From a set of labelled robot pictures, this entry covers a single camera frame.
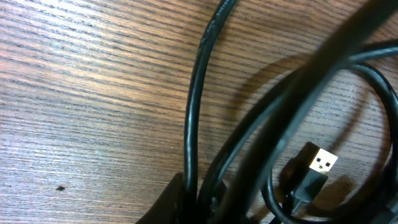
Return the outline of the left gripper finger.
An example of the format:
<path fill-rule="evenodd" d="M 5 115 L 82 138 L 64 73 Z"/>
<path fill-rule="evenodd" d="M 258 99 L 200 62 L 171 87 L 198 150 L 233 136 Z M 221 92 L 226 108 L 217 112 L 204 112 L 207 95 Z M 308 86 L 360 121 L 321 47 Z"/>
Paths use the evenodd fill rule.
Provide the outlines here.
<path fill-rule="evenodd" d="M 183 173 L 174 175 L 153 206 L 136 224 L 178 224 L 182 211 Z"/>

